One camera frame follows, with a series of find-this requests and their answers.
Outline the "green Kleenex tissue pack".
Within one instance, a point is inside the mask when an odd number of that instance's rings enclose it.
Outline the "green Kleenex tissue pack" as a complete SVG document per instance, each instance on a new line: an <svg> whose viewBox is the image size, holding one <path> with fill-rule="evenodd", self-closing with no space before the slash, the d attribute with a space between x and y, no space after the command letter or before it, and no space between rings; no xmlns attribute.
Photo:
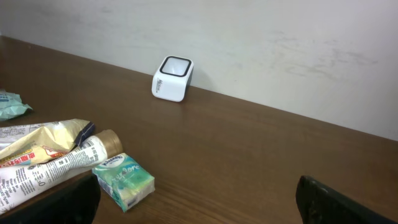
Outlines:
<svg viewBox="0 0 398 224"><path fill-rule="evenodd" d="M92 173L124 212L155 191L155 178L125 153L100 163Z"/></svg>

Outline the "yellow white snack bag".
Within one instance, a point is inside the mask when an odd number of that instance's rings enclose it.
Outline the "yellow white snack bag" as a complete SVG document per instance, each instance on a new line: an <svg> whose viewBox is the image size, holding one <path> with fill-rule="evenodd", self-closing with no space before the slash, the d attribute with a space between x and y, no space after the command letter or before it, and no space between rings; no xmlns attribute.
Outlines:
<svg viewBox="0 0 398 224"><path fill-rule="evenodd" d="M1 128L1 167L41 164L62 157L94 130L94 123L82 119Z"/></svg>

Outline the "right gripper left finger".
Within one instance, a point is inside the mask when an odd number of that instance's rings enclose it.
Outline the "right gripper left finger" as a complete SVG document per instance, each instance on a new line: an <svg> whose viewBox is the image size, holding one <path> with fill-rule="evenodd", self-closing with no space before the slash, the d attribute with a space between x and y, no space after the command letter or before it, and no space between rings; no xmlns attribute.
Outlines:
<svg viewBox="0 0 398 224"><path fill-rule="evenodd" d="M76 177L7 211L1 215L1 223L92 223L100 198L95 175Z"/></svg>

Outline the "white tube gold cap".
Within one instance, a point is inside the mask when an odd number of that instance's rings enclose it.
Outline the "white tube gold cap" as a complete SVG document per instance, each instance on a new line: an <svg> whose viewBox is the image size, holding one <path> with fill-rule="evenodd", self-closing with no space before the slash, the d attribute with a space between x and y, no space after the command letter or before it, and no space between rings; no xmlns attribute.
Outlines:
<svg viewBox="0 0 398 224"><path fill-rule="evenodd" d="M1 169L1 214L123 152L118 135L108 129L90 136L68 154L45 164Z"/></svg>

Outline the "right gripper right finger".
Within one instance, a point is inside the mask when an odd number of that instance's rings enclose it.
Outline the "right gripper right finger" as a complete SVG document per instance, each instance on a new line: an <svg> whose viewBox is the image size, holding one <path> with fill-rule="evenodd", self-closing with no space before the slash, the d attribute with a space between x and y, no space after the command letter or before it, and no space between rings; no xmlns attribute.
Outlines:
<svg viewBox="0 0 398 224"><path fill-rule="evenodd" d="M397 224L308 175L300 177L295 200L304 223Z"/></svg>

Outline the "light blue wipes packet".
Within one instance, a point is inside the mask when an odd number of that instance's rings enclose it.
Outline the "light blue wipes packet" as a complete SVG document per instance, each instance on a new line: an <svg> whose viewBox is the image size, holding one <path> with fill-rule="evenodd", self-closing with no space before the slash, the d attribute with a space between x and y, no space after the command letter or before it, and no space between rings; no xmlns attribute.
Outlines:
<svg viewBox="0 0 398 224"><path fill-rule="evenodd" d="M31 109L28 104L23 104L20 95L1 90L1 121L20 116Z"/></svg>

